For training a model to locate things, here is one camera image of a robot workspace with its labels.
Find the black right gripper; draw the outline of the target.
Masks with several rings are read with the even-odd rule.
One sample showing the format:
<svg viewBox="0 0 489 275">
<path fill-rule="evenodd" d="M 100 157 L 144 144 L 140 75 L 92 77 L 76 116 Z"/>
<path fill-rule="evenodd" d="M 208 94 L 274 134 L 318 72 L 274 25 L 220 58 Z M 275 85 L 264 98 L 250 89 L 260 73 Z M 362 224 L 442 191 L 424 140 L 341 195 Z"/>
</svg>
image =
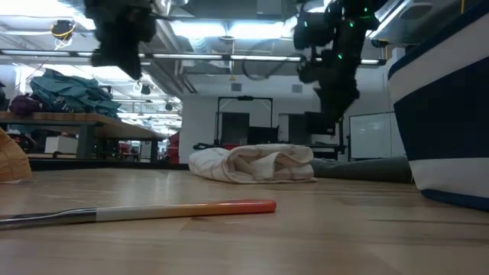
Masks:
<svg viewBox="0 0 489 275">
<path fill-rule="evenodd" d="M 337 122 L 359 98 L 360 92 L 355 79 L 359 65 L 358 47 L 323 50 L 321 60 L 317 60 L 315 53 L 310 59 L 301 59 L 297 67 L 299 80 L 302 83 L 319 84 L 314 90 L 319 97 L 321 113 L 326 121 Z"/>
</svg>

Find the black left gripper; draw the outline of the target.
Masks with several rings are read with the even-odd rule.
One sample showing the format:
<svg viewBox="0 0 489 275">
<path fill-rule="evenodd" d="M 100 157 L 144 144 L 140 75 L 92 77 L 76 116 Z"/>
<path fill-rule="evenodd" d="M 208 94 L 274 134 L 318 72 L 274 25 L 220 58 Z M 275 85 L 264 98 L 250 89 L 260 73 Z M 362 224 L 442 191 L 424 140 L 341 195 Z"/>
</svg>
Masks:
<svg viewBox="0 0 489 275">
<path fill-rule="evenodd" d="M 156 33 L 153 0 L 84 0 L 85 16 L 93 20 L 99 53 L 134 80 L 142 77 L 139 43 L 149 42 Z"/>
</svg>

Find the grey waffle towel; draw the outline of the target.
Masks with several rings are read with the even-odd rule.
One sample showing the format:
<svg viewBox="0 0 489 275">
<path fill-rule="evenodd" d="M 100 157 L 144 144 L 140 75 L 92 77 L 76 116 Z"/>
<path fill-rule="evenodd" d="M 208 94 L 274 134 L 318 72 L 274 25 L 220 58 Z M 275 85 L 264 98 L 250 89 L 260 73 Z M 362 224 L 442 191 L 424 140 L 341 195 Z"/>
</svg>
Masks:
<svg viewBox="0 0 489 275">
<path fill-rule="evenodd" d="M 310 162 L 317 178 L 411 183 L 413 175 L 405 157 L 341 162 L 315 158 Z"/>
</svg>

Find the white checked towel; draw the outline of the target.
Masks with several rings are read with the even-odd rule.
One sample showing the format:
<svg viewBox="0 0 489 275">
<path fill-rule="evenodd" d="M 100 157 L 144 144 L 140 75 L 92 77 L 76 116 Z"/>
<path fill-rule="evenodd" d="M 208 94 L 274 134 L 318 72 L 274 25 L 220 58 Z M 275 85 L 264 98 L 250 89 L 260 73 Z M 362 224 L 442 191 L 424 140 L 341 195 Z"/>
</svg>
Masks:
<svg viewBox="0 0 489 275">
<path fill-rule="evenodd" d="M 189 169 L 197 176 L 225 183 L 310 183 L 316 181 L 312 161 L 309 147 L 258 144 L 195 152 L 189 156 Z"/>
</svg>

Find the mustard yellow towel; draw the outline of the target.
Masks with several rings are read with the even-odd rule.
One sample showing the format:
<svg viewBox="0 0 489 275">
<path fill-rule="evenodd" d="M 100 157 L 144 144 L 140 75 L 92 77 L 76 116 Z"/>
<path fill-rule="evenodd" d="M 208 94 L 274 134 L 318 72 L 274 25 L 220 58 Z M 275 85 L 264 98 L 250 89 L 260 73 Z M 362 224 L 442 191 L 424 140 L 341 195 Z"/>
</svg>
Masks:
<svg viewBox="0 0 489 275">
<path fill-rule="evenodd" d="M 31 175 L 27 154 L 0 128 L 0 183 L 18 183 Z"/>
</svg>

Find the black monitor on stand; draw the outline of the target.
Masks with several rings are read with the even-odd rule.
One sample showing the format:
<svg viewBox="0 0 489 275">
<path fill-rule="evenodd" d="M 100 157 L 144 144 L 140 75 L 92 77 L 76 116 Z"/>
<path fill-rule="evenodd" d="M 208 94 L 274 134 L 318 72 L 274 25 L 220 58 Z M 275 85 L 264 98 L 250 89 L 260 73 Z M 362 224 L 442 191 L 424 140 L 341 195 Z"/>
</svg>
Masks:
<svg viewBox="0 0 489 275">
<path fill-rule="evenodd" d="M 320 112 L 305 112 L 306 130 L 310 134 L 335 135 L 336 122 Z"/>
</svg>

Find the whiteboard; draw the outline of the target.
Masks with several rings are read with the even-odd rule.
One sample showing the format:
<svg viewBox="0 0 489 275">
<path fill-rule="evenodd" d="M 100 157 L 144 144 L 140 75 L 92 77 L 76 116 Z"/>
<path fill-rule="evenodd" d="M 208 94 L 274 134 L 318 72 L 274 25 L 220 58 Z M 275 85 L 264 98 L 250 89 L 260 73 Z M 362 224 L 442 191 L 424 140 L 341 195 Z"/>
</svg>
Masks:
<svg viewBox="0 0 489 275">
<path fill-rule="evenodd" d="M 350 116 L 349 136 L 351 159 L 406 156 L 393 112 Z"/>
</svg>

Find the pile of teal clothes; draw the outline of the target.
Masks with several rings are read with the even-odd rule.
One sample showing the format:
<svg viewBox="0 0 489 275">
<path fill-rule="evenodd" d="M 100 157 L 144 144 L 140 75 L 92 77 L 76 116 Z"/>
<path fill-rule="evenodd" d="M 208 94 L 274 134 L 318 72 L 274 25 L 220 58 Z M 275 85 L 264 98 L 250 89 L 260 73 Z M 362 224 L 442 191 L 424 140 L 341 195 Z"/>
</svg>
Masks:
<svg viewBox="0 0 489 275">
<path fill-rule="evenodd" d="M 113 101 L 95 79 L 65 76 L 46 69 L 30 81 L 31 97 L 39 99 L 46 112 L 96 113 L 118 119 L 121 104 Z"/>
</svg>

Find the wooden workbench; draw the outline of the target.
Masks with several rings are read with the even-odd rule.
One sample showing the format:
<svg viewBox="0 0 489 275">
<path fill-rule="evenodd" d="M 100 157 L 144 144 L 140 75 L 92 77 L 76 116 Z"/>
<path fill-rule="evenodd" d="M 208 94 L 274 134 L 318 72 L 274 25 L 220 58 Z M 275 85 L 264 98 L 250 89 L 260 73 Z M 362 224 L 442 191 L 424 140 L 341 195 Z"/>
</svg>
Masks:
<svg viewBox="0 0 489 275">
<path fill-rule="evenodd" d="M 44 130 L 77 134 L 78 159 L 91 159 L 96 141 L 149 141 L 150 159 L 155 163 L 158 159 L 158 143 L 164 140 L 164 136 L 157 132 L 96 113 L 35 112 L 29 116 L 18 116 L 12 112 L 0 112 L 0 125 L 29 125 Z"/>
</svg>

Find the black framed robot station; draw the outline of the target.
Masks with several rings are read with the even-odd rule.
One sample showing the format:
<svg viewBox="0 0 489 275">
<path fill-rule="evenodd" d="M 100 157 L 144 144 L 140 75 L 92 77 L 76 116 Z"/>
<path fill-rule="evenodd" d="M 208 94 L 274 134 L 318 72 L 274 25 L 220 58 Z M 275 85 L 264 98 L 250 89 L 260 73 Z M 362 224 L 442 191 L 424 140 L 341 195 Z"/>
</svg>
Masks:
<svg viewBox="0 0 489 275">
<path fill-rule="evenodd" d="M 216 114 L 215 114 L 215 138 L 213 140 L 212 144 L 205 144 L 205 143 L 198 143 L 193 145 L 194 150 L 205 150 L 209 148 L 215 148 L 215 147 L 220 147 L 224 148 L 227 150 L 232 150 L 236 147 L 240 147 L 240 144 L 230 144 L 230 143 L 223 143 L 222 142 L 222 136 L 221 136 L 221 129 L 222 127 L 220 126 L 220 117 L 221 117 L 221 101 L 223 99 L 235 99 L 240 102 L 251 102 L 251 101 L 261 101 L 261 100 L 267 100 L 270 102 L 269 110 L 270 110 L 270 126 L 268 128 L 265 127 L 248 127 L 248 136 L 247 136 L 247 142 L 245 145 L 248 144 L 250 141 L 251 145 L 256 145 L 256 144 L 276 144 L 280 143 L 279 141 L 279 129 L 280 127 L 274 127 L 274 99 L 271 97 L 254 97 L 251 95 L 240 95 L 240 96 L 219 96 L 217 99 L 217 107 L 216 107 Z"/>
</svg>

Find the ceiling light strip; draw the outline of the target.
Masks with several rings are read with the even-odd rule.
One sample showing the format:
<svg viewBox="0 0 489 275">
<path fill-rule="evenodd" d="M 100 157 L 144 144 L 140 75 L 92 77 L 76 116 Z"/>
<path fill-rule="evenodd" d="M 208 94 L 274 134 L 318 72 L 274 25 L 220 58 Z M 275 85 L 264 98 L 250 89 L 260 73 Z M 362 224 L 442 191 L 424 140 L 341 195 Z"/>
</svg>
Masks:
<svg viewBox="0 0 489 275">
<path fill-rule="evenodd" d="M 99 53 L 65 50 L 10 50 L 0 49 L 0 56 L 5 57 L 45 57 L 45 58 L 83 58 L 95 61 L 96 64 L 116 64 L 117 59 L 106 59 Z M 122 57 L 118 61 L 150 60 L 198 60 L 198 61 L 253 61 L 275 63 L 301 63 L 304 56 L 264 56 L 240 54 L 194 54 L 194 53 L 139 53 L 137 57 Z"/>
</svg>

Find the navy blue fabric basket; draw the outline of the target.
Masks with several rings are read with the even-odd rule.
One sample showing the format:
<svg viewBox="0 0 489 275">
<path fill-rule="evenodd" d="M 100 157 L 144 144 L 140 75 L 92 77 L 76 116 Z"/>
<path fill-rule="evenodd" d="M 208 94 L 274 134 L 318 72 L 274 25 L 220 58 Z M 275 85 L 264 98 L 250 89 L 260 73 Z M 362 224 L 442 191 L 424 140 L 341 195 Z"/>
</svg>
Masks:
<svg viewBox="0 0 489 275">
<path fill-rule="evenodd" d="M 388 72 L 416 188 L 489 212 L 489 0 L 481 0 Z"/>
</svg>

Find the maroon bag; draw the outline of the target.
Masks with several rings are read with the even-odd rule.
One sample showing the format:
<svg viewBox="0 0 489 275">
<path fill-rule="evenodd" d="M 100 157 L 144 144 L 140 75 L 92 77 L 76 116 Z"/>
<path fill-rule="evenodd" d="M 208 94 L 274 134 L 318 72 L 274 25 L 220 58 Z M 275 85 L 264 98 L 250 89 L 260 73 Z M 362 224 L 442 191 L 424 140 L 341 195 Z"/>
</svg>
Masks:
<svg viewBox="0 0 489 275">
<path fill-rule="evenodd" d="M 31 98 L 29 95 L 17 95 L 9 105 L 9 111 L 19 116 L 29 116 L 42 110 L 42 102 Z"/>
</svg>

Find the black metal table frame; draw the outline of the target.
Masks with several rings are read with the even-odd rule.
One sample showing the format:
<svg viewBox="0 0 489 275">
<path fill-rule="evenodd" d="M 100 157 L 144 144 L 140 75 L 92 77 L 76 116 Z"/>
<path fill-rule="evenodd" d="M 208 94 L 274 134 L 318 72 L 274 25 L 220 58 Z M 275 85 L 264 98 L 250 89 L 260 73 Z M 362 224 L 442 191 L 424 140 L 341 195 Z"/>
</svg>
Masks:
<svg viewBox="0 0 489 275">
<path fill-rule="evenodd" d="M 189 166 L 187 164 L 136 163 L 110 160 L 30 159 L 29 164 L 33 171 L 85 170 L 99 168 L 139 170 L 189 170 Z"/>
</svg>

